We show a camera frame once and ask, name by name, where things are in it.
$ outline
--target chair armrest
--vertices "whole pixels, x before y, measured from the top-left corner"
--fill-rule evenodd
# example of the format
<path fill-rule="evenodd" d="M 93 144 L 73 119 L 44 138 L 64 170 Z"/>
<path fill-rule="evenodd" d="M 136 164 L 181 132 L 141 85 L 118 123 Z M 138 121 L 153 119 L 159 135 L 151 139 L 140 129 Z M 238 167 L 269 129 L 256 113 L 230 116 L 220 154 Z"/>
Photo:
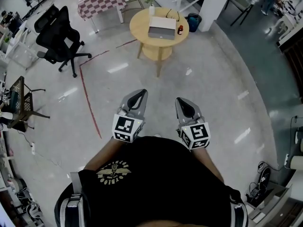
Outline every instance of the chair armrest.
<path fill-rule="evenodd" d="M 45 53 L 45 52 L 38 51 L 37 56 L 38 56 L 39 58 L 46 59 L 46 60 L 49 61 L 51 64 L 56 64 L 56 63 L 57 63 L 56 60 L 54 60 L 53 58 L 47 56 L 47 53 Z"/>
<path fill-rule="evenodd" d="M 37 56 L 38 56 L 39 58 L 44 58 L 45 55 L 46 55 L 46 53 L 45 53 L 45 52 L 42 52 L 42 51 L 38 51 L 38 53 L 37 53 Z"/>

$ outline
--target white pillar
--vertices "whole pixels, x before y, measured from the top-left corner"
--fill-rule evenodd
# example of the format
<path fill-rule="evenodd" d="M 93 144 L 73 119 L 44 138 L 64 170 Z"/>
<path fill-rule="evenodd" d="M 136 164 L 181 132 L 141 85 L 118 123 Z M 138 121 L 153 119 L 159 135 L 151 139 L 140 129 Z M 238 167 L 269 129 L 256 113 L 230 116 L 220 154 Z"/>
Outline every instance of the white pillar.
<path fill-rule="evenodd" d="M 219 17 L 227 0 L 204 0 L 199 15 L 202 22 L 199 29 L 202 32 L 208 31 L 213 21 Z"/>
<path fill-rule="evenodd" d="M 295 13 L 298 14 L 301 10 L 303 10 L 303 0 L 295 6 Z"/>

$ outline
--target gold logo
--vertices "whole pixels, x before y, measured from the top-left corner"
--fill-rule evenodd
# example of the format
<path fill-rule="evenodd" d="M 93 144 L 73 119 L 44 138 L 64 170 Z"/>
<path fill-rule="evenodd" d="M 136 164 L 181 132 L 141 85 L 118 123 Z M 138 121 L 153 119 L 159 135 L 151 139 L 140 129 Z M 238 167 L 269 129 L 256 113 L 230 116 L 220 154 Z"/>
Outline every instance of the gold logo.
<path fill-rule="evenodd" d="M 100 182 L 104 183 L 104 185 L 115 184 L 122 180 L 123 176 L 131 173 L 127 167 L 128 165 L 124 161 L 113 161 L 97 172 L 98 178 L 101 178 Z"/>

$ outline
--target glossy floor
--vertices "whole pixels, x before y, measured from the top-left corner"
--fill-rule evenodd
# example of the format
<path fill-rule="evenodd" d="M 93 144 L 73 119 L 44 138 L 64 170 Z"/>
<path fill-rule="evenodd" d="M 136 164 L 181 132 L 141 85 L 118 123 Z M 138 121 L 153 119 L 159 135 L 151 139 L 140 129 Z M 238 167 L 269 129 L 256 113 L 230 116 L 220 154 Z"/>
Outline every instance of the glossy floor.
<path fill-rule="evenodd" d="M 299 145 L 294 144 L 294 134 L 295 129 L 303 125 L 303 121 L 293 122 L 291 141 L 289 127 L 293 116 L 303 116 L 303 107 L 293 72 L 276 45 L 280 36 L 278 30 L 270 31 L 279 18 L 272 11 L 269 11 L 268 16 L 264 16 L 260 7 L 262 1 L 254 1 L 257 4 L 241 26 L 240 19 L 230 26 L 240 14 L 232 3 L 221 12 L 217 23 L 239 51 L 260 90 L 271 120 L 277 160 L 281 167 L 286 154 L 290 152 L 291 157 L 300 154 Z M 287 184 L 292 174 L 290 170 L 283 168 L 279 173 L 278 182 Z"/>
<path fill-rule="evenodd" d="M 70 66 L 59 73 L 59 63 L 52 65 L 40 59 L 27 71 L 11 62 L 7 74 L 8 87 L 23 75 L 30 88 L 46 89 L 45 93 L 34 92 L 34 108 L 51 118 L 30 118 L 29 124 L 35 129 L 26 132 L 27 139 L 35 142 L 36 154 L 17 131 L 9 130 L 8 139 L 16 171 L 40 204 L 47 226 L 55 225 L 53 208 L 71 182 L 67 174 L 81 170 L 111 138 L 119 103 L 136 89 L 149 92 L 141 135 L 160 133 L 180 141 L 175 131 L 176 97 L 200 106 L 212 135 L 208 152 L 226 184 L 240 190 L 242 196 L 255 180 L 259 161 L 269 160 L 275 165 L 275 145 L 263 101 L 246 65 L 219 28 L 204 34 L 190 33 L 164 61 L 157 78 L 154 62 L 144 55 L 136 58 L 139 42 L 129 32 L 134 10 L 126 13 L 124 24 L 120 24 L 115 9 L 98 15 L 94 21 L 100 32 L 95 34 L 79 17 L 77 2 L 56 0 L 55 5 L 68 6 L 71 26 L 86 43 L 81 51 L 94 57 L 86 63 L 87 58 L 76 60 L 78 77 L 72 77 Z M 32 16 L 29 23 L 39 16 Z M 33 40 L 34 35 L 29 34 L 28 39 Z M 18 53 L 25 57 L 25 63 L 26 53 Z"/>

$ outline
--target desk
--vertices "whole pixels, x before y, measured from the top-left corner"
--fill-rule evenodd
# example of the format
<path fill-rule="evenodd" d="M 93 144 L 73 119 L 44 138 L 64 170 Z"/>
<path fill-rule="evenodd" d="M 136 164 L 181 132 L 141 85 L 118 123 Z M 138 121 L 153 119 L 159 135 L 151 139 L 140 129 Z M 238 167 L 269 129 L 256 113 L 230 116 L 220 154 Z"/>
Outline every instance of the desk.
<path fill-rule="evenodd" d="M 156 8 L 155 16 L 165 17 L 168 11 L 168 8 Z M 178 14 L 174 10 L 171 10 L 169 14 L 174 18 L 178 18 Z M 188 36 L 188 22 L 180 13 L 179 15 L 180 21 L 177 22 L 174 40 L 150 38 L 148 36 L 150 23 L 149 9 L 144 9 L 136 13 L 130 22 L 129 27 L 132 35 L 141 42 L 137 58 L 140 57 L 141 51 L 143 51 L 146 57 L 153 61 L 157 61 L 157 77 L 160 76 L 160 71 L 162 68 L 161 62 L 169 58 L 172 53 L 172 46 L 182 42 Z M 183 34 L 178 35 L 177 31 L 180 25 L 183 26 Z"/>
<path fill-rule="evenodd" d="M 79 0 L 78 3 L 78 14 L 84 20 L 87 18 L 92 18 L 93 16 L 116 7 L 118 16 L 121 24 L 123 23 L 123 17 L 121 13 L 121 9 L 126 6 L 124 0 Z M 95 33 L 98 32 L 95 24 L 92 22 L 92 27 Z"/>
<path fill-rule="evenodd" d="M 285 24 L 287 30 L 279 37 L 279 40 L 283 39 L 283 37 L 285 37 L 290 31 L 292 31 L 293 28 L 297 25 L 296 20 L 292 15 L 284 13 L 284 16 L 276 22 L 276 24 L 273 26 L 273 29 L 275 29 L 281 22 Z"/>
<path fill-rule="evenodd" d="M 8 49 L 6 51 L 5 54 L 5 58 L 9 57 L 11 58 L 15 63 L 17 63 L 19 66 L 27 69 L 27 67 L 25 67 L 24 65 L 22 65 L 21 63 L 19 63 L 17 60 L 14 59 L 13 57 L 13 53 L 14 50 L 20 46 L 23 49 L 25 49 L 27 52 L 29 52 L 33 58 L 35 58 L 36 60 L 38 59 L 37 54 L 35 51 L 33 51 L 32 49 L 28 48 L 27 45 L 24 43 L 26 36 L 27 36 L 27 30 L 25 31 L 25 28 L 27 26 L 27 22 L 23 22 L 23 24 L 19 27 L 19 31 L 18 33 L 15 35 L 15 38 L 11 38 L 9 41 L 9 46 Z M 33 34 L 35 34 L 36 36 L 38 36 L 38 34 L 36 32 L 34 32 L 34 30 L 31 30 Z"/>
<path fill-rule="evenodd" d="M 29 92 L 24 96 L 24 86 L 29 89 Z M 12 128 L 19 121 L 26 121 L 31 115 L 40 116 L 43 118 L 50 118 L 49 116 L 45 116 L 43 114 L 37 113 L 33 109 L 33 95 L 32 92 L 36 91 L 45 91 L 45 89 L 36 89 L 31 90 L 25 83 L 24 77 L 21 76 L 17 79 L 17 81 L 10 87 L 9 89 L 12 92 L 16 92 L 18 94 L 18 99 L 15 104 L 16 111 L 14 114 L 17 114 L 17 117 L 10 121 L 8 124 L 8 128 Z"/>

